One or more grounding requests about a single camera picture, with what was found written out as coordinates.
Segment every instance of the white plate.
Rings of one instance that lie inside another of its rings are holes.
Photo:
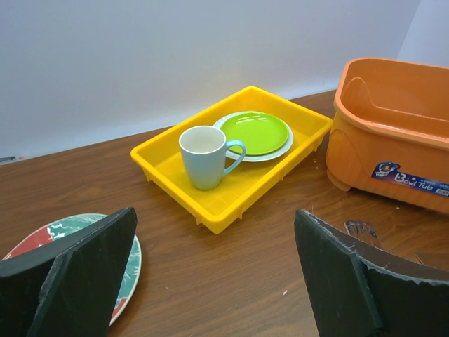
[[[225,123],[229,118],[238,116],[240,114],[245,114],[246,112],[248,112],[248,111],[240,111],[240,112],[235,112],[233,114],[228,114],[227,116],[224,116],[223,118],[220,118],[219,120],[217,120],[215,122],[215,124],[213,124],[213,125],[215,128],[221,128],[223,123]],[[267,161],[267,160],[279,158],[281,155],[285,154],[292,147],[294,136],[293,136],[292,129],[289,127],[289,125],[286,122],[284,122],[284,124],[287,126],[287,129],[288,129],[288,138],[287,138],[286,143],[284,145],[282,145],[281,148],[277,149],[276,151],[274,151],[272,153],[264,154],[262,156],[245,156],[243,158],[243,161],[257,163],[259,161]],[[240,154],[233,153],[232,151],[227,150],[226,157],[237,160],[240,157]]]

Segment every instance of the wall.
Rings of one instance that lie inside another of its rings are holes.
[[[399,60],[449,67],[449,1],[421,0]]]
[[[327,91],[352,58],[395,58],[418,4],[2,1],[0,157],[169,126],[248,85]]]

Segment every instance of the sticker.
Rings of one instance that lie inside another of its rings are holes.
[[[346,231],[352,237],[359,239],[360,241],[366,242],[371,246],[377,248],[382,248],[379,238],[377,237],[376,231],[371,226],[370,223],[366,221],[359,220],[348,220],[344,222]]]
[[[374,169],[371,177],[386,180],[402,186],[408,186],[416,190],[449,197],[449,183],[430,180],[412,174],[400,172],[401,165],[386,161],[380,163]]]

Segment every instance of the mug handle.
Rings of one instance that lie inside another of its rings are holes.
[[[240,140],[230,140],[229,142],[226,142],[226,151],[229,150],[229,148],[231,146],[239,146],[241,147],[241,154],[240,157],[231,165],[229,165],[229,167],[224,169],[224,175],[227,176],[229,174],[229,172],[231,172],[232,170],[234,170],[237,165],[239,165],[241,163],[241,161],[243,160],[243,158],[246,156],[246,147],[245,144],[243,144],[243,142],[241,142]]]

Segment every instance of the bowl tub label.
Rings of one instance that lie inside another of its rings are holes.
[[[401,165],[386,161],[379,163],[371,177],[374,179],[386,180],[391,183],[405,185],[416,190],[449,197],[449,183],[430,180],[412,174],[400,172]]]

